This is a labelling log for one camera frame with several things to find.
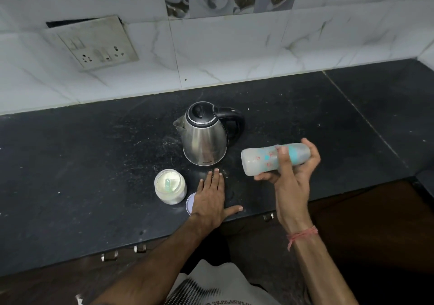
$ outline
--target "electric kettle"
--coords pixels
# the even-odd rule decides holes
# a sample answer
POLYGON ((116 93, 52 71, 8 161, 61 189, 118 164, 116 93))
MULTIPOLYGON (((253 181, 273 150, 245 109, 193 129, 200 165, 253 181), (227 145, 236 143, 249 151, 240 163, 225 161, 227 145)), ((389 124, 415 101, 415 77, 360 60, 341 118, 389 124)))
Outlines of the electric kettle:
POLYGON ((185 157, 196 165, 210 166, 223 159, 226 148, 240 137, 245 119, 239 110, 197 102, 173 125, 181 135, 185 157), (233 132, 228 121, 235 122, 233 132))

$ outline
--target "plastic bottle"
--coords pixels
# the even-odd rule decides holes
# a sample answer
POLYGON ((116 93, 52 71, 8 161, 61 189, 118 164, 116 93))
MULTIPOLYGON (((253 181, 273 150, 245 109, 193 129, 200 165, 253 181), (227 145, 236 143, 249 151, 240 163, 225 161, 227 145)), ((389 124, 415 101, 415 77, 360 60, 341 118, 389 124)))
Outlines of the plastic bottle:
POLYGON ((176 170, 164 169, 154 180, 155 193, 167 204, 180 203, 187 194, 184 177, 176 170))
POLYGON ((277 148, 279 146, 288 146, 293 166, 305 163, 310 158, 310 149, 303 143, 243 149, 241 161, 246 175, 255 176, 265 171, 278 169, 277 148))

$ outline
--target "finger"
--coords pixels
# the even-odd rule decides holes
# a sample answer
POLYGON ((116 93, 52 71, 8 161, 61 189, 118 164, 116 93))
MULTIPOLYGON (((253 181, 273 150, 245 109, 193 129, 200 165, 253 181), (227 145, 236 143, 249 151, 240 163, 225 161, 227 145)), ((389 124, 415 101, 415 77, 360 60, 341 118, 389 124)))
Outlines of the finger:
POLYGON ((309 179, 312 175, 312 172, 321 162, 321 157, 319 156, 318 149, 313 143, 309 142, 306 138, 303 138, 301 142, 309 148, 310 158, 303 165, 301 165, 298 170, 309 179))
POLYGON ((213 176, 212 171, 208 171, 207 177, 205 178, 205 182, 203 183, 203 189, 208 189, 211 186, 211 177, 213 176))
POLYGON ((224 193, 224 177, 223 177, 222 173, 219 173, 219 181, 218 181, 218 188, 217 189, 224 193))
POLYGON ((268 180, 271 183, 275 183, 279 179, 279 175, 276 173, 260 173, 253 177, 254 180, 268 180))
POLYGON ((231 215, 234 215, 236 213, 239 213, 240 211, 243 211, 244 208, 242 206, 232 206, 229 208, 226 208, 225 210, 223 210, 224 212, 224 217, 229 217, 231 215))
POLYGON ((277 149, 277 157, 279 159, 280 175, 294 177, 288 146, 279 147, 277 149))
POLYGON ((218 174, 218 168, 216 168, 214 169, 214 175, 213 175, 213 179, 211 180, 210 188, 217 189, 219 180, 220 180, 220 175, 218 174))
POLYGON ((196 191, 196 193, 200 193, 203 190, 203 179, 201 178, 199 180, 199 185, 198 185, 198 190, 196 191))

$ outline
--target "kettle handle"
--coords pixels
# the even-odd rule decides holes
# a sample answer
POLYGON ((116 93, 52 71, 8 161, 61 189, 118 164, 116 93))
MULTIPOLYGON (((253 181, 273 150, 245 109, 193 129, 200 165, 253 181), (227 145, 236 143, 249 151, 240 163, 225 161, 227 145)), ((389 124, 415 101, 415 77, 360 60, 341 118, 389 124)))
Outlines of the kettle handle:
POLYGON ((236 130, 227 135, 227 145, 233 145, 236 140, 241 136, 246 126, 246 120, 239 110, 231 107, 214 107, 216 117, 224 124, 225 121, 234 121, 236 123, 236 130))

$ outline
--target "kettle spout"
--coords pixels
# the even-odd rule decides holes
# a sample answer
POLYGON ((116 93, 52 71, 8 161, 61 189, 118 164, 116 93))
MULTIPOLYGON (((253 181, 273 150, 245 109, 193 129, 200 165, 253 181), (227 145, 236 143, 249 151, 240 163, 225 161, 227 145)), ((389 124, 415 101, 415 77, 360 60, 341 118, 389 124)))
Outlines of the kettle spout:
POLYGON ((173 125, 176 127, 176 130, 180 134, 182 134, 185 131, 183 119, 184 119, 184 116, 181 116, 179 119, 176 119, 173 122, 173 125))

